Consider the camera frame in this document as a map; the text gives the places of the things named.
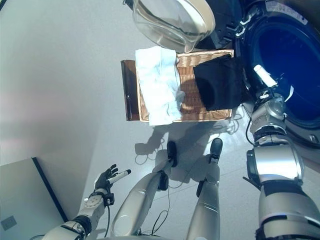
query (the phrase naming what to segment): laundry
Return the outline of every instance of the laundry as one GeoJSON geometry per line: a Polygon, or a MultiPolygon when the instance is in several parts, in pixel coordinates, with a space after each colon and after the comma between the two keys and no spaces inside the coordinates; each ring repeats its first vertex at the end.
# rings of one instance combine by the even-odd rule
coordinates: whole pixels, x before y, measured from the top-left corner
{"type": "Polygon", "coordinates": [[[180,90],[176,61],[176,51],[160,46],[135,51],[135,67],[150,126],[181,119],[185,93],[180,90]]]}
{"type": "Polygon", "coordinates": [[[200,98],[207,111],[233,109],[244,102],[244,70],[239,58],[225,55],[193,68],[200,98]]]}

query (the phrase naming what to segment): label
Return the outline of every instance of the label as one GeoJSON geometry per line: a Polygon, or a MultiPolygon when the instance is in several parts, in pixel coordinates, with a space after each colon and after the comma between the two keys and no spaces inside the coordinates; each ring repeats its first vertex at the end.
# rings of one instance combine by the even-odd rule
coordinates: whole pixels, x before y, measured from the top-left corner
{"type": "Polygon", "coordinates": [[[291,16],[294,19],[298,20],[303,25],[306,25],[308,23],[308,20],[305,19],[302,15],[297,13],[291,7],[288,7],[280,2],[266,1],[265,8],[268,12],[278,12],[278,13],[282,13],[282,14],[286,14],[288,16],[291,16]]]}

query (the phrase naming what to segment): black cloth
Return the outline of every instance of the black cloth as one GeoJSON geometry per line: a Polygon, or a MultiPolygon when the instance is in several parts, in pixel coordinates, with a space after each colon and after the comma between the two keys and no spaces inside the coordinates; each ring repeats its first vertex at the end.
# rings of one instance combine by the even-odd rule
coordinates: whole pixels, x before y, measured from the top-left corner
{"type": "Polygon", "coordinates": [[[240,58],[225,55],[193,68],[200,98],[207,111],[233,109],[244,102],[244,67],[240,58]]]}

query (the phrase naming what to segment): white towel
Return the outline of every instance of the white towel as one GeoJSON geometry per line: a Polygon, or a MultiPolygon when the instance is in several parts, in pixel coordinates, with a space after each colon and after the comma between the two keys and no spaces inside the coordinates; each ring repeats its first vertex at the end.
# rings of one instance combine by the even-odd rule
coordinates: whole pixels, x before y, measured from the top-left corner
{"type": "Polygon", "coordinates": [[[160,46],[135,51],[135,67],[150,126],[181,119],[185,93],[180,90],[176,59],[176,51],[160,46]]]}

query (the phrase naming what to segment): woven basket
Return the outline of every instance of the woven basket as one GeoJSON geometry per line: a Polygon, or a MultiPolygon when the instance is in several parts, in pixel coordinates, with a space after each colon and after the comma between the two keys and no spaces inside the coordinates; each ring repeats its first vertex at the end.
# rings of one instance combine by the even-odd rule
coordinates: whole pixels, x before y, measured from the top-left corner
{"type": "MultiPolygon", "coordinates": [[[[181,106],[182,118],[174,122],[207,122],[225,120],[231,117],[231,109],[207,111],[203,105],[198,87],[196,85],[196,78],[193,67],[202,64],[206,61],[224,56],[234,56],[234,50],[213,50],[213,51],[197,51],[191,53],[181,53],[177,57],[179,62],[177,64],[180,75],[180,88],[184,91],[185,97],[181,106]]],[[[136,73],[138,109],[140,121],[148,122],[149,113],[140,90],[139,74],[136,73]]]]}

